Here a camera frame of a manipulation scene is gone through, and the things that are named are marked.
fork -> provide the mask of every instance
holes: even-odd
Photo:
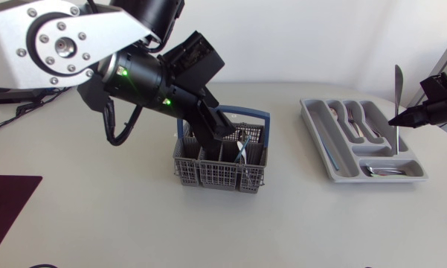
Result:
[[[354,130],[356,130],[358,136],[359,137],[364,137],[364,133],[361,131],[360,127],[358,126],[358,124],[354,120],[354,116],[353,116],[352,110],[350,108],[347,108],[347,114],[349,115],[349,120],[348,121],[352,125]]]
[[[370,130],[372,130],[372,132],[377,136],[377,138],[382,137],[382,134],[380,134],[379,130],[375,127],[375,125],[369,118],[366,118],[365,122],[369,126]]]

gray cutlery tray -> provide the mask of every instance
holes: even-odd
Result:
[[[400,153],[393,153],[395,128],[388,124],[387,118],[372,101],[301,98],[300,104],[301,115],[321,154],[327,173],[335,182],[420,182],[428,179],[402,138],[399,142]],[[330,108],[335,109],[338,116],[333,115]],[[352,110],[353,118],[364,137],[359,137],[349,124],[347,108]],[[380,132],[381,137],[375,135],[367,121]],[[373,177],[367,166],[396,168],[406,172],[407,176]]]

white tabletop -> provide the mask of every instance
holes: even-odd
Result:
[[[392,103],[321,84],[209,88],[222,104],[271,113],[258,194],[182,186],[175,119],[144,110],[113,147],[101,115],[68,92],[0,130],[0,174],[43,176],[0,267],[447,267],[447,133],[401,130],[427,182],[335,184],[299,99],[372,100],[388,117]],[[0,106],[0,121],[14,107]],[[119,125],[131,111],[117,104]]]

blue basket handle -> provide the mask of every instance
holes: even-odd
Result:
[[[238,115],[247,115],[254,118],[261,118],[265,121],[265,141],[264,141],[264,147],[268,147],[269,143],[269,123],[270,123],[270,115],[269,112],[263,112],[256,109],[250,109],[245,107],[238,107],[238,106],[226,106],[226,105],[220,105],[216,109],[218,109],[221,112],[230,112]],[[177,119],[177,135],[179,138],[184,137],[184,121],[181,119]]]

knife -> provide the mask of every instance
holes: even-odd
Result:
[[[400,66],[395,65],[395,117],[399,114],[400,99],[402,98],[403,90],[403,73]],[[395,127],[395,154],[400,151],[400,133],[399,127]]]

